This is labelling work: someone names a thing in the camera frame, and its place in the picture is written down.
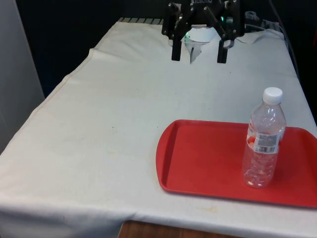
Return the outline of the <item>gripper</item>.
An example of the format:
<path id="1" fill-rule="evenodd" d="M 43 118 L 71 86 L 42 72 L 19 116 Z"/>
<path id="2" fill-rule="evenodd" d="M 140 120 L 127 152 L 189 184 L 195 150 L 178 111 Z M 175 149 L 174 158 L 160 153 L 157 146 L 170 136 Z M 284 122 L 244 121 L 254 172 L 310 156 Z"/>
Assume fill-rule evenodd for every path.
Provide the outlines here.
<path id="1" fill-rule="evenodd" d="M 192 24 L 206 24 L 216 30 L 220 37 L 217 62 L 226 63 L 228 49 L 240 37 L 240 1 L 190 0 L 183 4 L 169 1 L 161 33 L 172 41 L 173 61 L 180 61 L 182 39 Z"/>

